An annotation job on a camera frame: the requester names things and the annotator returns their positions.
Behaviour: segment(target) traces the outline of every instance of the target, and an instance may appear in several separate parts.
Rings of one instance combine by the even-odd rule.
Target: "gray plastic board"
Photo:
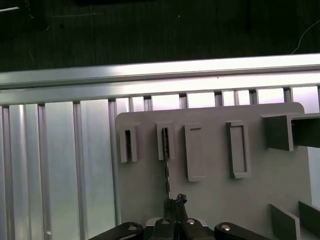
[[[165,164],[160,160],[163,156],[157,133],[167,126],[170,197],[186,194],[189,217],[203,219],[211,228],[232,222],[270,237],[270,204],[299,216],[299,201],[311,203],[307,148],[284,151],[267,148],[265,143],[261,116],[292,113],[304,113],[302,105],[276,103],[118,115],[122,222],[145,224],[148,219],[163,217]],[[239,147],[237,141],[245,142],[245,146]]]

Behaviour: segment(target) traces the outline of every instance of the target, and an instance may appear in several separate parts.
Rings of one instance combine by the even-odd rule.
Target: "gray block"
[[[274,236],[279,240],[301,240],[299,218],[274,205],[270,208]]]
[[[320,148],[320,113],[262,116],[266,146],[293,151],[294,146]]]
[[[243,121],[228,121],[226,127],[231,177],[248,178],[251,169],[248,126]]]
[[[301,225],[320,238],[320,209],[299,201]]]
[[[185,125],[184,134],[188,180],[198,182],[206,176],[201,124]]]

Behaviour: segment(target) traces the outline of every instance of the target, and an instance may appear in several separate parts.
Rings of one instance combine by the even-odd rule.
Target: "gray plastic bracket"
[[[300,240],[299,218],[285,210],[270,205],[273,235],[279,240]]]
[[[301,225],[320,238],[320,209],[299,201]]]
[[[184,126],[187,174],[190,182],[198,182],[206,177],[201,124]]]
[[[243,121],[226,123],[230,174],[234,179],[250,177],[250,148],[248,127]]]
[[[122,163],[139,159],[138,126],[121,126],[119,131],[120,159]]]
[[[156,123],[156,134],[158,142],[158,155],[159,160],[164,160],[164,145],[162,140],[162,129],[168,129],[168,144],[169,144],[169,159],[175,158],[175,144],[174,144],[174,123],[172,121],[157,122]]]
[[[320,148],[320,114],[262,116],[268,148],[293,151],[294,146]]]

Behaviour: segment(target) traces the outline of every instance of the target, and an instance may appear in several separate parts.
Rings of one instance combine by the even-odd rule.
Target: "dark floor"
[[[286,55],[320,19],[319,0],[43,1],[49,29],[0,39],[0,72]],[[296,53],[318,52],[320,24]]]

